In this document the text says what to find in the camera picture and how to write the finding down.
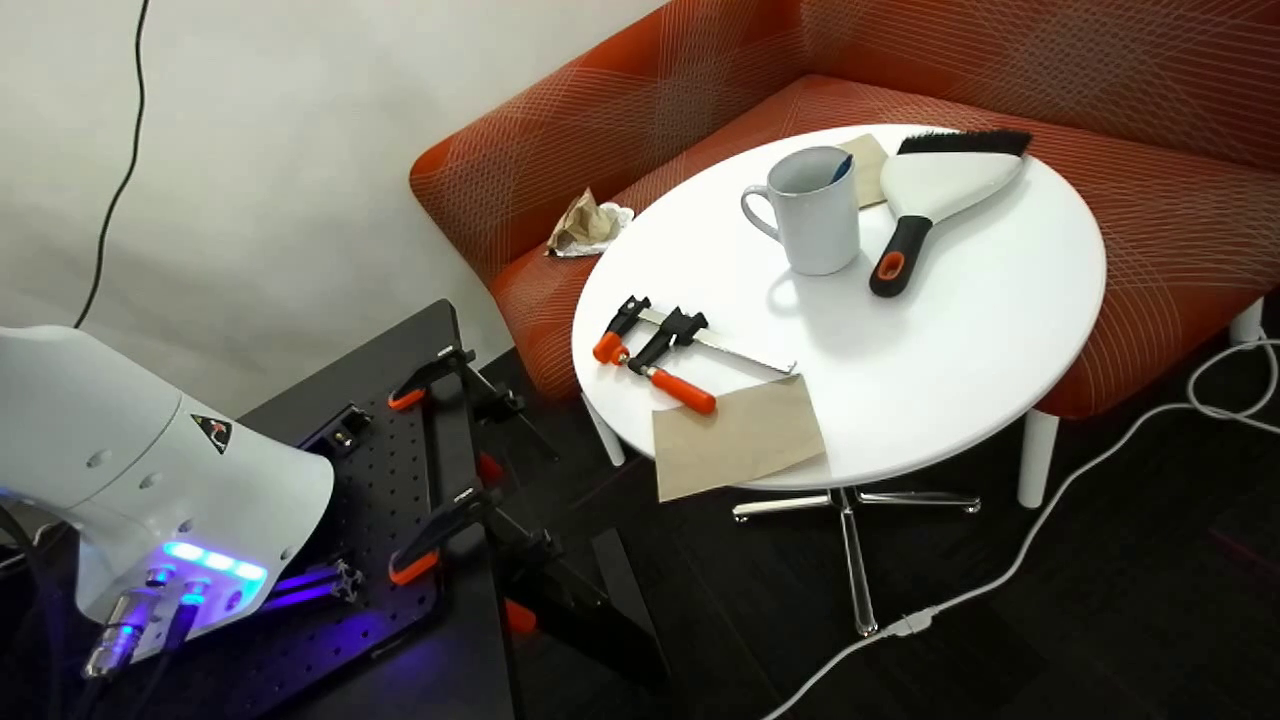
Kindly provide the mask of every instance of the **white mug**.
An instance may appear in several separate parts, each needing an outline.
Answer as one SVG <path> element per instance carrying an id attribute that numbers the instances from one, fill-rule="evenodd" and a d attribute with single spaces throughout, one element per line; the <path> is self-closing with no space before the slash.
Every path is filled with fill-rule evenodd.
<path id="1" fill-rule="evenodd" d="M 791 270 L 829 274 L 861 254 L 861 206 L 846 146 L 802 146 L 767 168 L 767 184 L 745 189 L 745 214 L 783 244 Z M 776 222 L 755 214 L 751 197 L 771 205 Z"/>

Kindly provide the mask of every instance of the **orange couch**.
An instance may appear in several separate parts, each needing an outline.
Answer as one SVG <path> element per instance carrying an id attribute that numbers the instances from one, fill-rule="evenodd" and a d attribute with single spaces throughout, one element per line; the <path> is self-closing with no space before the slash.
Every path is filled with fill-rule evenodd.
<path id="1" fill-rule="evenodd" d="M 829 123 L 1028 127 L 1094 205 L 1110 295 L 1049 421 L 1101 416 L 1280 288 L 1280 0 L 667 0 L 414 165 L 543 401 L 572 401 L 591 260 L 543 235 L 591 189 L 685 175 Z"/>

